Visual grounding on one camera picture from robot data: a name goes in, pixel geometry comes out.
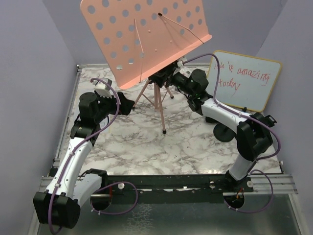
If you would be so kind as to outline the black microphone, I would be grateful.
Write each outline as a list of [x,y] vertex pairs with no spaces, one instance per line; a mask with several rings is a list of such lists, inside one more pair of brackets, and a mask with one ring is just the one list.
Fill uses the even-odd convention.
[[205,117],[205,121],[206,121],[207,123],[211,123],[211,124],[218,123],[218,121],[216,121],[215,119],[210,118],[210,117]]

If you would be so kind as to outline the pink music stand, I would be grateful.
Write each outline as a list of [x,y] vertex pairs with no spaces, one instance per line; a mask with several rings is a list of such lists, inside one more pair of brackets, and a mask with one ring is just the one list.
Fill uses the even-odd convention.
[[201,0],[83,0],[80,10],[123,90],[212,38]]

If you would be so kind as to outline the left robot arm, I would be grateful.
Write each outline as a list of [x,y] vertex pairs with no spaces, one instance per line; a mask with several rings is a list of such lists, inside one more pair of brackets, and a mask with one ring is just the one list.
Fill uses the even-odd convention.
[[78,222],[81,207],[93,192],[107,190],[107,174],[92,170],[82,181],[78,176],[88,154],[93,149],[100,126],[108,115],[129,115],[134,101],[122,92],[105,97],[98,92],[87,92],[79,98],[79,114],[70,131],[67,152],[52,181],[43,192],[36,192],[33,204],[38,221],[49,226],[72,229]]

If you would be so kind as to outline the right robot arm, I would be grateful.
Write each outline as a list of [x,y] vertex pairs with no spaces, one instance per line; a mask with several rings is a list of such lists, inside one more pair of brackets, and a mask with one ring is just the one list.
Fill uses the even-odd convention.
[[227,171],[224,185],[229,191],[238,190],[257,157],[273,144],[269,131],[273,122],[261,113],[240,114],[234,108],[218,104],[206,92],[208,80],[203,70],[196,69],[186,77],[178,68],[173,68],[167,75],[166,86],[175,86],[178,91],[183,92],[193,112],[214,119],[235,133],[239,155]]

